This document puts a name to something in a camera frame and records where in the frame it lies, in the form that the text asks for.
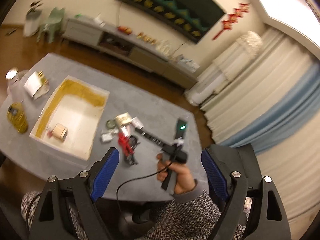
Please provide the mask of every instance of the gray cabinet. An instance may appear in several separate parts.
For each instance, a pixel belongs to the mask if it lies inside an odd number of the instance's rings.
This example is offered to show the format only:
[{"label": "gray cabinet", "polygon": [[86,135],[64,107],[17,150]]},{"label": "gray cabinet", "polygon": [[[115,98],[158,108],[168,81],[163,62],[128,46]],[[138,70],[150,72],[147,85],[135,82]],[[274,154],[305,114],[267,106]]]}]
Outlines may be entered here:
[{"label": "gray cabinet", "polygon": [[132,49],[129,58],[159,75],[162,75],[168,68],[167,62],[138,47]]},{"label": "gray cabinet", "polygon": [[102,34],[102,30],[72,22],[71,24],[67,24],[64,38],[74,38],[88,45],[97,45],[102,37]]},{"label": "gray cabinet", "polygon": [[[197,83],[193,73],[172,63],[157,51],[155,46],[137,39],[133,34],[121,33],[110,24],[101,26],[87,17],[70,18],[62,37],[108,53],[147,71],[155,72],[185,89],[190,89]],[[110,38],[114,41],[113,44],[108,43]],[[126,47],[127,51],[123,53],[121,46]]]}]

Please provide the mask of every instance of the finger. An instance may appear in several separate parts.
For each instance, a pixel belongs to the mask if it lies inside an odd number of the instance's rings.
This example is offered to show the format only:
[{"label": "finger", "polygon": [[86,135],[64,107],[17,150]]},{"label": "finger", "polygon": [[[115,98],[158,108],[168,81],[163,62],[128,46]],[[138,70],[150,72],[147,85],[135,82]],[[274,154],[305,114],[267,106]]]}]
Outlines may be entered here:
[{"label": "finger", "polygon": [[157,180],[163,182],[167,176],[168,176],[167,172],[161,172],[157,174]]},{"label": "finger", "polygon": [[157,164],[157,169],[158,171],[162,170],[165,168],[165,165],[163,164],[162,161],[158,161],[158,164]]},{"label": "finger", "polygon": [[190,170],[185,164],[172,163],[168,169],[175,171],[177,174],[189,174]]},{"label": "finger", "polygon": [[159,154],[157,155],[157,159],[158,159],[158,160],[162,160],[162,153],[159,153]]}]

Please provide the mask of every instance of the yellow bottle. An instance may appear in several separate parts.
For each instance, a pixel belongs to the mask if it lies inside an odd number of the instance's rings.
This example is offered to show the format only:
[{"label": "yellow bottle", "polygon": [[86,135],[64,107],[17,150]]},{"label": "yellow bottle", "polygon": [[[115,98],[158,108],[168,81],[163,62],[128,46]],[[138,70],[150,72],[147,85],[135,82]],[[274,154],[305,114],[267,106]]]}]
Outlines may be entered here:
[{"label": "yellow bottle", "polygon": [[19,133],[25,133],[28,130],[28,122],[21,103],[13,103],[9,106],[7,118]]}]

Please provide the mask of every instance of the black tool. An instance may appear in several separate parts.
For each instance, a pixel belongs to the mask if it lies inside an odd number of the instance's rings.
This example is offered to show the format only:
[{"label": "black tool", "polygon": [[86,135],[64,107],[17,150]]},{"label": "black tool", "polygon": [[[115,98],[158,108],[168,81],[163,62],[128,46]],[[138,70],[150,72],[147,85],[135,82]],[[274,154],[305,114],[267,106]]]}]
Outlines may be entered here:
[{"label": "black tool", "polygon": [[[157,137],[145,132],[142,129],[135,128],[135,130],[140,133],[142,136],[146,137],[150,141],[154,142],[156,145],[162,147],[163,151],[163,161],[172,161],[178,163],[186,163],[188,159],[187,153],[182,151],[182,147],[184,144],[184,137],[187,130],[187,123],[178,119],[176,125],[176,134],[174,137],[174,143],[172,146],[158,139]],[[167,170],[168,176],[165,178],[161,187],[168,192],[170,195],[174,194],[174,187],[177,182],[177,173],[172,170]]]}]

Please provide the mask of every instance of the cabinet drawer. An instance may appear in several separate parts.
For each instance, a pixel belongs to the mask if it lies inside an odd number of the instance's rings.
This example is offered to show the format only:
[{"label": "cabinet drawer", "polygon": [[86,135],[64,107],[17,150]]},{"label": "cabinet drawer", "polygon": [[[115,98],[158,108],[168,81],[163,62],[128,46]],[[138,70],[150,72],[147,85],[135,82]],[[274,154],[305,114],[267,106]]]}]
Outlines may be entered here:
[{"label": "cabinet drawer", "polygon": [[102,36],[102,31],[86,25],[68,21],[64,36],[88,45],[97,45]]},{"label": "cabinet drawer", "polygon": [[146,68],[151,69],[159,75],[162,75],[168,68],[168,64],[164,60],[161,60],[151,53],[138,47],[134,47],[132,49],[129,58],[145,66]]},{"label": "cabinet drawer", "polygon": [[169,66],[167,68],[163,76],[185,89],[190,89],[196,84],[195,80],[192,80],[191,78],[189,78],[188,76],[186,76],[185,74],[183,74],[178,69],[175,69],[172,66]]}]

